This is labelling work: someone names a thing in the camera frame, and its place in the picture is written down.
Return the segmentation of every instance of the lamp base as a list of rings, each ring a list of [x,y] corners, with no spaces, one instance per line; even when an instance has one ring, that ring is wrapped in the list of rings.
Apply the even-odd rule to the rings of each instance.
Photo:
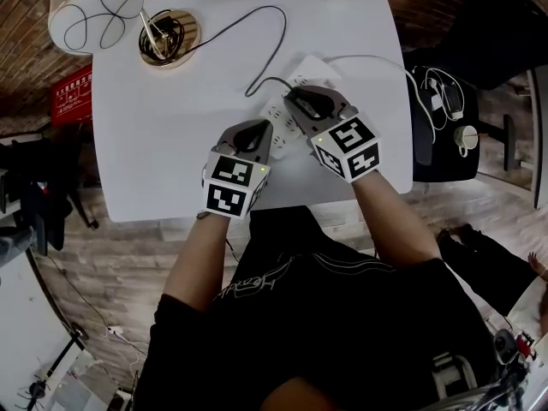
[[[176,52],[176,54],[168,59],[161,60],[152,59],[142,51],[140,52],[140,57],[145,63],[152,65],[153,67],[156,67],[158,69],[174,69],[175,67],[179,67],[181,64],[188,61],[194,54],[194,51],[191,51],[190,53],[187,53],[187,51],[198,45],[201,41],[200,24],[192,14],[184,10],[166,10],[164,12],[160,12],[159,14],[154,15],[151,18],[150,22],[150,28],[153,33],[158,33],[154,25],[157,25],[159,21],[167,17],[179,21],[179,23],[181,23],[183,27],[182,32],[180,32],[179,29],[176,29],[176,34],[183,35],[181,47]],[[139,41],[140,44],[149,41],[145,28],[143,28],[140,32]],[[156,46],[158,47],[160,52],[164,52],[165,50],[164,41],[174,41],[174,39],[169,35],[165,38],[157,38]]]

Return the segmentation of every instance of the wooden floor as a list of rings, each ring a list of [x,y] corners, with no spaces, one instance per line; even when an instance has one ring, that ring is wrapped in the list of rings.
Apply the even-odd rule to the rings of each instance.
[[[506,87],[498,96],[512,97]],[[498,104],[497,96],[485,100],[491,103],[485,120],[496,121],[506,105]],[[520,145],[527,157],[527,141],[531,139],[527,127],[527,101],[513,114],[520,123]],[[486,169],[499,169],[500,146],[486,146],[482,163]],[[147,343],[164,281],[177,252],[185,241],[194,218],[181,218],[140,223],[113,223],[109,220],[100,188],[82,191],[82,200],[98,220],[98,230],[86,229],[75,212],[67,219],[65,247],[51,251],[51,258],[66,269],[70,281],[102,313],[109,325],[120,325],[124,336],[132,342]],[[445,184],[414,184],[405,200],[426,220],[433,232],[471,223],[476,229],[493,237],[517,255],[526,257],[536,251],[548,263],[548,208],[535,211],[519,198],[501,193],[475,180]],[[371,237],[355,201],[316,205],[313,213],[325,233],[333,239],[359,251],[372,248]],[[241,254],[249,240],[247,222],[232,223],[229,241]],[[36,255],[44,279],[59,307],[68,320],[83,325],[90,335],[87,347],[103,363],[90,369],[84,382],[104,401],[108,402],[116,388],[106,376],[108,371],[118,384],[131,387],[133,377],[130,364],[138,358],[124,342],[105,336],[99,316],[67,284],[53,262]],[[225,284],[234,274],[236,262],[227,249],[225,255]],[[146,351],[146,346],[137,344]],[[133,365],[141,369],[143,357]]]

